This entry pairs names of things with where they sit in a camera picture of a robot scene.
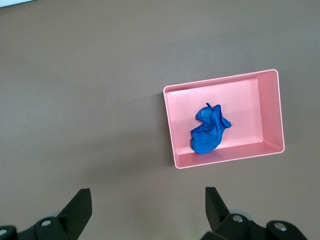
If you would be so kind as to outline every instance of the rectangular container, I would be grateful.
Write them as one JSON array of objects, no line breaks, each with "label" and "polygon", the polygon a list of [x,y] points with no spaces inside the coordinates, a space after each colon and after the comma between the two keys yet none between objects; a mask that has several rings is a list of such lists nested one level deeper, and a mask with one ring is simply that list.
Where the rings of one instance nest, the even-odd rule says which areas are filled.
[{"label": "rectangular container", "polygon": [[[275,69],[169,85],[163,89],[174,164],[178,169],[280,154],[285,150],[279,73]],[[221,105],[232,124],[213,151],[191,149],[197,112]]]}]

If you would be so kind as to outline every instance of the pink tray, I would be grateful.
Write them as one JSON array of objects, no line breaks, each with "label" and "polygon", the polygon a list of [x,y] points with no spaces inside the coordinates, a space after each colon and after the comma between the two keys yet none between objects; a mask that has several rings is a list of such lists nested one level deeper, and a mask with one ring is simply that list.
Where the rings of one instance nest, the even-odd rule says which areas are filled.
[{"label": "pink tray", "polygon": [[[178,169],[280,154],[285,150],[279,74],[275,69],[166,86],[163,90],[174,164]],[[206,154],[191,149],[197,112],[221,105],[232,124]]]}]

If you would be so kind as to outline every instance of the blue cloth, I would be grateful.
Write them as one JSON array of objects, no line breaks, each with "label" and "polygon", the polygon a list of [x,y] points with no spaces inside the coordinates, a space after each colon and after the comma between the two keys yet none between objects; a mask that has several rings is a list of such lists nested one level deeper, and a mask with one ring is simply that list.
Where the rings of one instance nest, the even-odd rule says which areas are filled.
[{"label": "blue cloth", "polygon": [[225,129],[231,127],[231,123],[222,116],[219,104],[215,107],[206,104],[207,107],[195,115],[195,118],[203,123],[191,130],[191,148],[198,154],[214,150],[221,143]]}]

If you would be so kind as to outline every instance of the light blue object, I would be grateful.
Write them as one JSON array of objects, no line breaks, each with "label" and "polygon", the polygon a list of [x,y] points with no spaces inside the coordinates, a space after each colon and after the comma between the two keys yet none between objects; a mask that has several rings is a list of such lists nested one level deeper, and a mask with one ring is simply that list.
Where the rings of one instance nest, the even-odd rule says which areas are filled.
[{"label": "light blue object", "polygon": [[0,8],[7,7],[10,5],[22,4],[26,2],[31,2],[33,0],[0,0]]},{"label": "light blue object", "polygon": [[218,104],[214,108],[206,103],[195,118],[203,124],[191,130],[191,148],[197,154],[205,154],[214,150],[222,140],[225,129],[231,127],[231,123],[225,119]]}]

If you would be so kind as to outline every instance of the bolt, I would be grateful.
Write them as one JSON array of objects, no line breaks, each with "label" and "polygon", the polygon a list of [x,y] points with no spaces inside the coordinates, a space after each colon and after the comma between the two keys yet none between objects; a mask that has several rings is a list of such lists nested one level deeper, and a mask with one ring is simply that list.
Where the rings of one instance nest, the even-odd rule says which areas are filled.
[{"label": "bolt", "polygon": [[284,224],[282,224],[281,222],[275,222],[274,223],[274,227],[282,232],[287,231],[287,228]]},{"label": "bolt", "polygon": [[232,219],[237,223],[242,223],[244,221],[243,218],[239,215],[234,215]]},{"label": "bolt", "polygon": [[0,230],[0,236],[6,234],[7,232],[8,232],[7,229],[1,229],[1,230]]},{"label": "bolt", "polygon": [[45,220],[41,223],[42,227],[48,226],[51,223],[51,220]]}]

